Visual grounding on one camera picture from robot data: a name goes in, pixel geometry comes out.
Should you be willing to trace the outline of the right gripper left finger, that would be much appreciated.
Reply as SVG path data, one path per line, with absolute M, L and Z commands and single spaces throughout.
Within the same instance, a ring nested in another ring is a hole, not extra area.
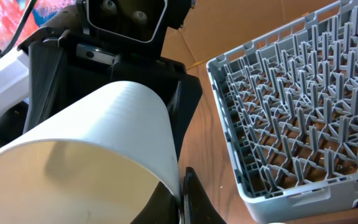
M 131 224 L 179 224 L 179 211 L 175 197 L 159 182 L 150 200 Z

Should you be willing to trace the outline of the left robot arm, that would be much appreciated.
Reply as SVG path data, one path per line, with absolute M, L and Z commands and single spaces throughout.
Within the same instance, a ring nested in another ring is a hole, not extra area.
M 181 62 L 162 57 L 194 1 L 76 1 L 0 50 L 0 147 L 112 82 L 151 88 L 165 103 L 176 151 L 203 93 Z

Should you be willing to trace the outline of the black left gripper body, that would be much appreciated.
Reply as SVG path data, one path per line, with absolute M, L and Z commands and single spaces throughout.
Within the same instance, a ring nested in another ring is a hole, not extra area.
M 112 81 L 139 82 L 157 93 L 173 93 L 185 76 L 184 65 L 162 57 L 162 53 L 159 58 L 119 53 L 112 45 L 98 40 L 86 28 L 82 4 L 61 9 L 20 43 L 19 49 L 28 54 L 30 44 L 37 41 L 62 48 L 70 68 L 98 73 Z

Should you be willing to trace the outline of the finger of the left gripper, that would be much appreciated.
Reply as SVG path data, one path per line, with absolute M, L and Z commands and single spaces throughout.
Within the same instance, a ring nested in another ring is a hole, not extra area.
M 183 139 L 203 94 L 198 77 L 185 75 L 177 84 L 167 105 L 177 159 Z
M 57 97 L 66 72 L 66 53 L 56 45 L 40 41 L 30 44 L 29 59 L 30 95 L 24 133 L 49 119 L 61 106 Z

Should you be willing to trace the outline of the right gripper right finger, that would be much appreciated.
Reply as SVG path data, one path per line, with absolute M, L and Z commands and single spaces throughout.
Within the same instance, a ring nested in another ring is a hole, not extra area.
M 183 203 L 185 224 L 226 224 L 213 207 L 192 167 L 186 168 Z

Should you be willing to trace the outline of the white paper cup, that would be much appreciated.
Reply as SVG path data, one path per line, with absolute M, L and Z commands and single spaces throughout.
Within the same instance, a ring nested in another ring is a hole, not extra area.
M 0 223 L 130 223 L 158 188 L 181 202 L 167 107 L 112 82 L 0 148 Z

